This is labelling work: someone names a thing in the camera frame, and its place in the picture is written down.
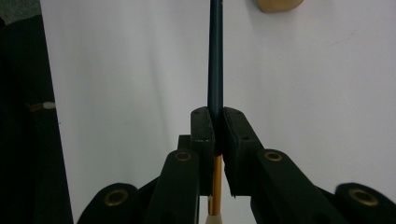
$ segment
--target black fabric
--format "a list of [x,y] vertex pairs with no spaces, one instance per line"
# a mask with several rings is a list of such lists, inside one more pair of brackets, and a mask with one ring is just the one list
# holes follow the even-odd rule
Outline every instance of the black fabric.
[[41,16],[0,29],[0,223],[73,223]]

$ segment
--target clamp jaw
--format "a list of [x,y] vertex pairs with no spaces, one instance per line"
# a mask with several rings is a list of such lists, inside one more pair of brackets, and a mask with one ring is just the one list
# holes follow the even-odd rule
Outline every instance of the clamp jaw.
[[[245,115],[224,107],[220,122],[231,194],[250,196],[256,222],[396,223],[396,204],[348,183],[334,194],[313,185],[283,152],[265,149]],[[216,138],[206,107],[191,112],[191,134],[178,138],[161,175],[141,189],[114,184],[99,191],[79,224],[198,223],[199,196],[211,195]]]

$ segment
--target tan object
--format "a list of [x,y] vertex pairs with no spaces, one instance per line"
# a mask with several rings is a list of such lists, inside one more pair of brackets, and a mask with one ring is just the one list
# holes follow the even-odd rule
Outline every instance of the tan object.
[[220,213],[221,201],[221,155],[215,156],[215,167],[213,173],[213,195],[209,197],[208,212],[210,216],[216,216]]
[[263,12],[288,11],[299,6],[304,0],[256,0]]

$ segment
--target brass insert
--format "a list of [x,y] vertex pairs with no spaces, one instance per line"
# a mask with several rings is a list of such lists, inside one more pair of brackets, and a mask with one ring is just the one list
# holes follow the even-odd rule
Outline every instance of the brass insert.
[[358,203],[367,206],[377,206],[379,204],[378,199],[373,194],[363,189],[350,189],[349,196]]
[[282,156],[276,152],[265,152],[264,156],[268,161],[281,161],[282,160]]
[[128,199],[128,191],[125,189],[113,189],[111,190],[104,199],[107,206],[117,206],[124,203]]
[[178,152],[178,153],[175,155],[175,157],[176,157],[176,159],[177,159],[178,161],[189,161],[189,160],[191,160],[192,155],[191,155],[190,153],[188,153],[188,152],[183,152],[183,151],[181,151],[181,152]]

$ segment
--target white wall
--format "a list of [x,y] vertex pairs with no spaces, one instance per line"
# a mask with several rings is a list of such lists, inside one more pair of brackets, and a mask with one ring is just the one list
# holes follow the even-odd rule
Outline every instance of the white wall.
[[[74,220],[101,188],[156,177],[206,104],[209,0],[41,0]],[[319,187],[396,201],[396,1],[224,1],[224,103]],[[254,223],[223,196],[224,223]],[[205,217],[202,201],[201,217]]]

